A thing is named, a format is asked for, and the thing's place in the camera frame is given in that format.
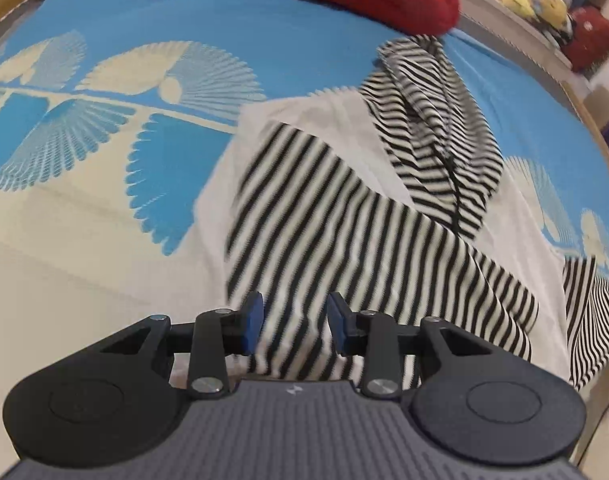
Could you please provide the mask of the black white striped garment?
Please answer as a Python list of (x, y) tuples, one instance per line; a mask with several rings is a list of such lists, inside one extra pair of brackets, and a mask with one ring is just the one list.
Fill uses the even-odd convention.
[(547, 176), (506, 162), (434, 37), (388, 41), (358, 89), (247, 105), (196, 205), (219, 303), (259, 292), (264, 324), (236, 375), (358, 379), (325, 303), (435, 316), (576, 387), (609, 361), (609, 279)]

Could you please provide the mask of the blue cream patterned bedsheet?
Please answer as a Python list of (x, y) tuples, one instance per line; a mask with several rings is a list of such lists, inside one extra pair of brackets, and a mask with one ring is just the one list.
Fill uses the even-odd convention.
[[(0, 474), (6, 394), (149, 315), (219, 307), (196, 205), (247, 105), (358, 89), (409, 38), (302, 0), (47, 0), (0, 44)], [(438, 37), (503, 159), (547, 176), (609, 279), (609, 173), (587, 129), (525, 70)]]

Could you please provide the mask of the dark red cushion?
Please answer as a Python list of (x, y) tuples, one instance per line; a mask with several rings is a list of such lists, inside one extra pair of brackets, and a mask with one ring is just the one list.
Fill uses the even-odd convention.
[(562, 47), (576, 74), (590, 77), (609, 59), (609, 19), (595, 6), (583, 6), (571, 12), (574, 36)]

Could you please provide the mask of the yellow plush toy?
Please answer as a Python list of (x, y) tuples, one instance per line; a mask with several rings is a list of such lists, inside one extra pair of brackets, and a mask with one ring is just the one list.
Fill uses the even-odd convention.
[(565, 47), (574, 38), (574, 22), (564, 0), (500, 0), (556, 47)]

